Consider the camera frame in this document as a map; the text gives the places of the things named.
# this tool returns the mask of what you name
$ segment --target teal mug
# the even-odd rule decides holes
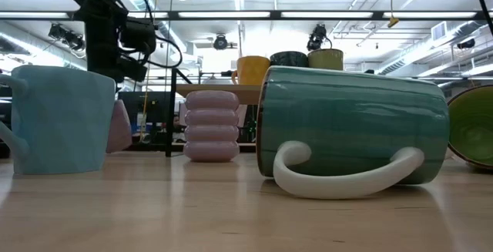
[[[433,83],[272,66],[257,120],[260,172],[299,197],[344,199],[435,178],[448,108]]]
[[[0,138],[19,174],[78,173],[102,167],[115,103],[115,81],[93,72],[20,66],[0,75],[12,88],[12,131]]]

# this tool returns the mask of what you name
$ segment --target green bowl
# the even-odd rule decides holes
[[[448,147],[473,167],[493,170],[493,86],[465,90],[448,102]]]

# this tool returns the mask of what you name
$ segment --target dark green mug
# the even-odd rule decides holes
[[[260,172],[300,197],[429,182],[448,144],[435,84],[363,73],[271,66],[257,122]]]
[[[448,101],[449,148],[470,166],[493,170],[493,86],[478,86]]]

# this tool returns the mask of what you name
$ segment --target wooden shelf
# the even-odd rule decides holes
[[[233,92],[240,99],[242,105],[258,105],[260,98],[260,86],[238,86],[238,85],[199,85],[199,84],[179,84],[176,91],[183,97],[188,93],[200,90],[222,90]]]

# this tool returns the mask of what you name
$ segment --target light blue pitcher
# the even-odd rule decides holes
[[[93,72],[20,66],[0,75],[12,88],[12,131],[0,123],[19,174],[99,170],[105,158],[115,81]]]

